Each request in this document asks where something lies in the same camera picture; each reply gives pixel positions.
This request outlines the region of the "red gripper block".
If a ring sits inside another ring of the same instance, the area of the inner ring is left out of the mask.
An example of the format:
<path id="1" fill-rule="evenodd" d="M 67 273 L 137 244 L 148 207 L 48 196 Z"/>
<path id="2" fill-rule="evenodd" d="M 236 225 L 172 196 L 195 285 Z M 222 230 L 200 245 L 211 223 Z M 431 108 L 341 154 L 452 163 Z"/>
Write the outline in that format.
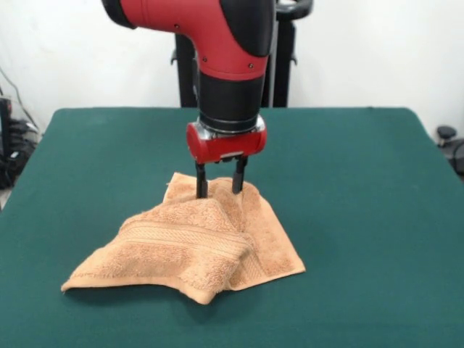
<path id="1" fill-rule="evenodd" d="M 240 194 L 244 185 L 244 173 L 248 157 L 261 152 L 267 141 L 267 128 L 262 117 L 257 118 L 255 127 L 245 133 L 217 133 L 204 127 L 198 120 L 186 127 L 188 149 L 196 161 L 196 197 L 207 197 L 205 165 L 237 157 L 233 173 L 233 193 Z"/>

